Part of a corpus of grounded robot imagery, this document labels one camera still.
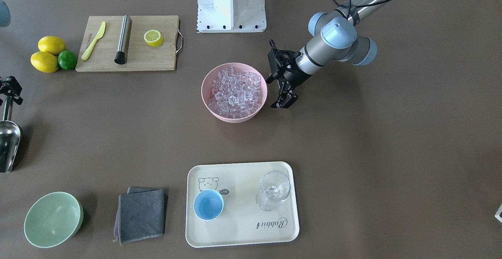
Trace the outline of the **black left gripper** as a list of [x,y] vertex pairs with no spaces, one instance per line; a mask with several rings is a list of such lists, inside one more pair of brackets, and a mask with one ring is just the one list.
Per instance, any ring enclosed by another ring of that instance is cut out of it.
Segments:
[[271,104],[271,108],[288,109],[299,98],[294,89],[290,89],[290,86],[292,88],[300,86],[311,75],[302,71],[296,63],[296,58],[300,56],[300,52],[280,50],[272,39],[269,40],[269,44],[271,45],[271,50],[267,54],[267,58],[270,73],[266,79],[266,83],[271,84],[275,80],[278,82],[278,97]]

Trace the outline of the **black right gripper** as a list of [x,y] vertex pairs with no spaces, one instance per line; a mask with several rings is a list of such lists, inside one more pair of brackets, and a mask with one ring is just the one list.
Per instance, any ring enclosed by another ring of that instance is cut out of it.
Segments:
[[10,97],[13,102],[18,105],[22,105],[23,98],[20,96],[23,88],[19,84],[18,80],[14,76],[9,76],[6,79],[0,80],[0,94]]

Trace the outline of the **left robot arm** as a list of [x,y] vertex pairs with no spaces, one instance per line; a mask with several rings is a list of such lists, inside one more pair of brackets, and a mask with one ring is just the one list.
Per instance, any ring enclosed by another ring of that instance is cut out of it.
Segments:
[[481,59],[500,45],[496,24],[501,0],[327,0],[319,11],[307,9],[319,0],[272,0],[272,27],[266,35],[264,61],[267,98],[264,109],[287,109],[299,101],[316,74],[341,68],[364,71],[391,67],[419,69],[452,52]]

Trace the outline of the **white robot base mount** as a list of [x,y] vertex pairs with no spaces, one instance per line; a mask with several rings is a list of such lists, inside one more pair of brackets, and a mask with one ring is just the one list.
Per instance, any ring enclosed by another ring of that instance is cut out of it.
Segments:
[[197,0],[196,32],[260,33],[267,30],[265,0]]

